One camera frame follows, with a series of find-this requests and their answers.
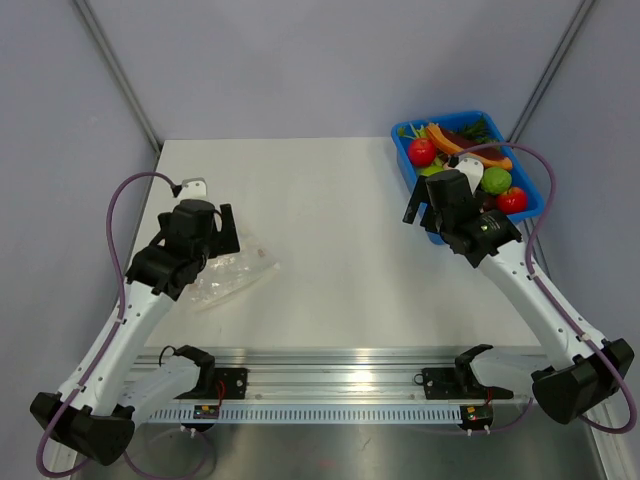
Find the clear dotted zip bag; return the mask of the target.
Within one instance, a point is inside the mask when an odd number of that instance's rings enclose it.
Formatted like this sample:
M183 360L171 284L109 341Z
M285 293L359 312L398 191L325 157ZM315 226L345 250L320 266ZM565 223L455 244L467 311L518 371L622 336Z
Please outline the clear dotted zip bag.
M280 270L280 262L263 245L245 222L236 223L240 251L210 259L181 302L193 312L201 312L229 301L234 295Z

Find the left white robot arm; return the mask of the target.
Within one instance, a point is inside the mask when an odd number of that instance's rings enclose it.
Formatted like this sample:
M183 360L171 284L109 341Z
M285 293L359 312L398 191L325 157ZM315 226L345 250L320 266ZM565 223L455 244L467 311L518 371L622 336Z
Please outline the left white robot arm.
M156 325L207 261L240 250L228 204L186 199L158 221L159 232L132 259L123 297L89 352L56 392L39 392L30 405L45 439L103 466L118 460L137 427L171 400L203 398L217 388L214 356L189 345L136 383L125 383Z

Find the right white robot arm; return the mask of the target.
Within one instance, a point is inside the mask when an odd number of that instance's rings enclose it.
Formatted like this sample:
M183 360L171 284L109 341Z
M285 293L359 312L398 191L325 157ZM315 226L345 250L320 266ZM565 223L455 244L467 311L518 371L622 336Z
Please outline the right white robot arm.
M499 210L484 212L467 176L445 170L418 178L404 222L423 208L421 226L479 269L509 300L543 348L546 359L501 354L481 344L458 355L454 384L466 396L505 390L535 399L554 421L568 424L621 390L634 351L611 341L535 269L516 226Z

